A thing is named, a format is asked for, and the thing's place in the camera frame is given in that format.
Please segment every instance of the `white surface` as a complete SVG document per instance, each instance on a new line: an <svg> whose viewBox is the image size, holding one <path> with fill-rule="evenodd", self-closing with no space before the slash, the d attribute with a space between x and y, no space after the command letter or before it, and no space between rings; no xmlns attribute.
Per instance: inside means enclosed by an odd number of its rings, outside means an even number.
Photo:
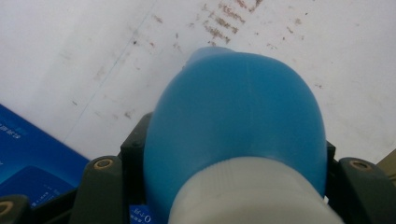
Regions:
<svg viewBox="0 0 396 224"><path fill-rule="evenodd" d="M247 220L343 223L300 173L281 162L255 157L221 161L193 175L178 192L169 215L171 224Z"/></svg>
<svg viewBox="0 0 396 224"><path fill-rule="evenodd" d="M396 148L395 11L392 0L4 0L0 103L90 159L116 155L191 53L216 44L295 69L337 158L378 162Z"/></svg>

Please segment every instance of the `screw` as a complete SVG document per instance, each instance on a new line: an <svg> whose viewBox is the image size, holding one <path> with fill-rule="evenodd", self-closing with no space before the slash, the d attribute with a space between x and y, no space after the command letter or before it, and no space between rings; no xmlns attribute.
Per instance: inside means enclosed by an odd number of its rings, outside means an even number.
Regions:
<svg viewBox="0 0 396 224"><path fill-rule="evenodd" d="M349 164L360 171L370 171L373 168L364 161L350 161Z"/></svg>
<svg viewBox="0 0 396 224"><path fill-rule="evenodd" d="M95 163L93 168L95 168L96 170L106 169L108 166L111 166L112 163L113 160L111 159L101 159Z"/></svg>

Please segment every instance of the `brown stain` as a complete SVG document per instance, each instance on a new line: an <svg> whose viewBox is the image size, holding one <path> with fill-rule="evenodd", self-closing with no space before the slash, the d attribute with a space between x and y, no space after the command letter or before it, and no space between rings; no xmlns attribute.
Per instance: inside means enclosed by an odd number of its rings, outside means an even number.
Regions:
<svg viewBox="0 0 396 224"><path fill-rule="evenodd" d="M233 12L233 10L230 7L220 3L219 8L222 8L222 12L224 13L225 16L231 17L231 18L235 19L236 21L241 21L242 23L245 23L245 20L242 19L242 17L240 15Z"/></svg>
<svg viewBox="0 0 396 224"><path fill-rule="evenodd" d="M163 23L163 19L161 19L160 17L153 15L152 18L154 18L155 21L157 21L158 23Z"/></svg>
<svg viewBox="0 0 396 224"><path fill-rule="evenodd" d="M134 113L134 111L126 111L124 113L124 117L127 119L132 119L132 114Z"/></svg>
<svg viewBox="0 0 396 224"><path fill-rule="evenodd" d="M297 19L294 21L294 24L295 24L295 25L301 25L302 23L301 23L301 20L297 18Z"/></svg>
<svg viewBox="0 0 396 224"><path fill-rule="evenodd" d="M181 51L181 46L176 42L174 45L173 45L173 47L174 47L174 49L177 49L179 52L183 52L183 51Z"/></svg>
<svg viewBox="0 0 396 224"><path fill-rule="evenodd" d="M231 40L230 37L224 35L219 29L208 26L207 25L208 23L209 23L209 21L205 21L204 27L210 34L212 34L213 38L218 37L218 38L224 40L226 44L228 44L230 42L230 40Z"/></svg>
<svg viewBox="0 0 396 224"><path fill-rule="evenodd" d="M210 44L210 46L212 46L212 47L215 47L216 46L216 43L214 42L214 41L207 41L207 43L208 44Z"/></svg>
<svg viewBox="0 0 396 224"><path fill-rule="evenodd" d="M267 44L267 47L270 48L270 49L277 49L276 46L274 46L274 45L272 45L272 44L270 44L270 43Z"/></svg>
<svg viewBox="0 0 396 224"><path fill-rule="evenodd" d="M319 89L323 90L323 86L321 84L315 83L315 87L318 87Z"/></svg>
<svg viewBox="0 0 396 224"><path fill-rule="evenodd" d="M262 0L256 0L256 5L254 7L251 7L248 11L254 12L254 10L256 10L256 8L260 5L261 2Z"/></svg>
<svg viewBox="0 0 396 224"><path fill-rule="evenodd" d="M247 4L245 3L245 1L243 0L236 0L236 3L238 3L238 5L242 8L248 8Z"/></svg>
<svg viewBox="0 0 396 224"><path fill-rule="evenodd" d="M102 66L99 71L96 73L95 77L93 80L95 81L100 81L102 77L105 75L105 68Z"/></svg>
<svg viewBox="0 0 396 224"><path fill-rule="evenodd" d="M288 27L286 27L287 29L288 29L288 31L291 33L291 34L293 34L294 32L290 29L290 27L288 26Z"/></svg>
<svg viewBox="0 0 396 224"><path fill-rule="evenodd" d="M236 27L234 27L234 26L231 26L230 23L228 23L227 21L225 21L224 19L222 19L222 18L220 18L220 17L217 17L217 18L216 18L216 22L217 22L220 26L223 26L223 27L225 27L225 28L227 28L227 29L228 29L228 28L231 28L234 34L236 34L236 33L238 32L238 28L236 28Z"/></svg>

